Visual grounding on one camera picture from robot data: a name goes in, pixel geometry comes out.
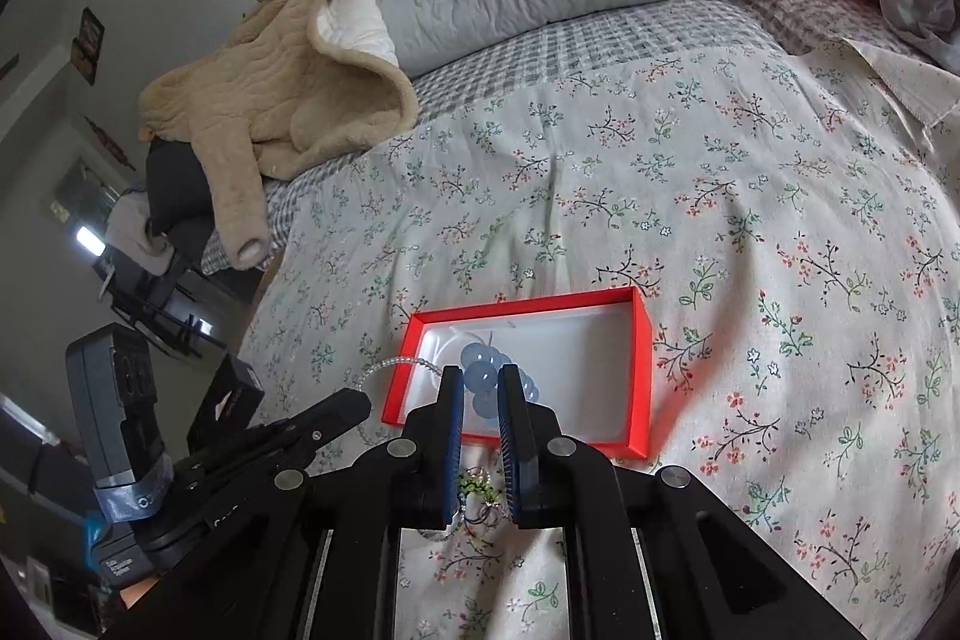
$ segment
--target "gray checkered bedsheet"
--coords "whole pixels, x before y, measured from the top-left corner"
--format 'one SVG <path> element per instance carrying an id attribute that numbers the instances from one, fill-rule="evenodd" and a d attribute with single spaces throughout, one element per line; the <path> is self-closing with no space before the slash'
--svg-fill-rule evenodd
<path id="1" fill-rule="evenodd" d="M 491 95 L 616 63 L 714 44 L 741 44 L 792 55 L 846 36 L 918 55 L 896 39 L 869 4 L 857 0 L 669 0 L 552 23 L 488 47 L 414 82 L 418 125 Z M 264 180 L 272 250 L 284 247 L 299 201 L 363 153 L 335 158 L 290 182 Z M 229 267 L 214 232 L 203 273 Z"/>

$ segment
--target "black device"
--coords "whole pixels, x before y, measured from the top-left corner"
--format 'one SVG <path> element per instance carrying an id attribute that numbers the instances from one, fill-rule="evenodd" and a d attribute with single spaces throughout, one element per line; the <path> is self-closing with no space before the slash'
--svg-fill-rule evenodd
<path id="1" fill-rule="evenodd" d="M 497 392 L 512 520 L 563 528 L 571 640 L 861 638 L 690 472 L 632 472 L 565 437 L 550 408 L 524 400 L 513 365 Z M 453 516 L 463 404 L 448 366 L 437 401 L 352 466 L 306 476 L 304 431 L 269 465 L 235 472 L 220 490 L 243 501 L 107 640 L 390 640 L 400 530 Z"/>
<path id="2" fill-rule="evenodd" d="M 147 339 L 117 323 L 104 326 L 67 347 L 66 374 L 104 516 L 131 521 L 154 514 L 173 463 L 154 415 Z"/>
<path id="3" fill-rule="evenodd" d="M 190 453 L 246 429 L 263 400 L 263 387 L 246 362 L 229 353 L 220 362 L 197 415 L 186 432 Z"/>
<path id="4" fill-rule="evenodd" d="M 224 362 L 229 384 L 237 365 Z M 118 589 L 166 573 L 251 499 L 258 477 L 306 468 L 318 448 L 371 411 L 366 394 L 342 389 L 289 419 L 232 434 L 221 429 L 208 447 L 173 464 L 157 428 L 143 335 L 104 326 L 67 348 L 66 365 L 94 493 L 110 523 L 93 560 L 102 581 Z"/>

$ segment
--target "light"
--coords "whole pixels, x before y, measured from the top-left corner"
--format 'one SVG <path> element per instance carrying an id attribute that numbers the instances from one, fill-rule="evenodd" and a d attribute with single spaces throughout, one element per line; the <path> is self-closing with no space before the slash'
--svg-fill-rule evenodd
<path id="1" fill-rule="evenodd" d="M 77 229 L 77 242 L 80 242 L 83 247 L 95 256 L 102 256 L 104 250 L 107 249 L 107 245 L 103 244 L 101 239 L 86 226 L 80 226 L 80 228 Z"/>
<path id="2" fill-rule="evenodd" d="M 0 393 L 0 410 L 3 410 L 4 413 L 10 415 L 14 421 L 16 421 L 24 429 L 27 429 L 28 432 L 35 435 L 39 439 L 42 439 L 44 442 L 51 445 L 56 445 L 59 443 L 59 437 L 51 432 L 50 429 L 47 429 L 37 418 L 34 418 L 30 413 L 27 413 L 27 410 L 21 408 L 20 405 L 17 405 L 13 402 L 8 396 L 3 396 Z"/>

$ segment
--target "white cloth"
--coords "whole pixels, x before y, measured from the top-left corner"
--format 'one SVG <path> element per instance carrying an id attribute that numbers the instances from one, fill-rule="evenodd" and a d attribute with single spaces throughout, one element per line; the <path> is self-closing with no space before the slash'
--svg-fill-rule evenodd
<path id="1" fill-rule="evenodd" d="M 147 220 L 150 220 L 147 194 L 120 196 L 107 219 L 107 244 L 153 276 L 160 277 L 170 266 L 174 248 L 165 237 L 151 237 L 147 233 Z"/>
<path id="2" fill-rule="evenodd" d="M 328 0 L 317 9 L 317 32 L 330 44 L 359 49 L 397 66 L 394 40 L 376 0 Z"/>

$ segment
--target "blue bead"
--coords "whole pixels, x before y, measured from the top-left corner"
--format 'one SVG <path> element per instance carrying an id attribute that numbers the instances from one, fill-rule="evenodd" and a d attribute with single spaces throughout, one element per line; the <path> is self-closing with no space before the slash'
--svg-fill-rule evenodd
<path id="1" fill-rule="evenodd" d="M 474 394 L 473 411 L 485 420 L 496 420 L 496 391 Z"/>
<path id="2" fill-rule="evenodd" d="M 483 342 L 471 342 L 460 352 L 460 365 L 466 369 L 474 362 L 489 362 L 496 350 Z"/>
<path id="3" fill-rule="evenodd" d="M 528 402 L 536 402 L 539 399 L 539 389 L 536 388 L 534 379 L 523 370 L 520 370 L 520 384 L 523 396 Z"/>
<path id="4" fill-rule="evenodd" d="M 473 362 L 464 370 L 464 385 L 473 393 L 496 388 L 496 370 L 491 362 Z"/>
<path id="5" fill-rule="evenodd" d="M 512 360 L 506 353 L 501 353 L 498 349 L 493 348 L 493 358 L 490 360 L 493 368 L 499 372 L 501 367 L 506 363 L 513 363 Z"/>

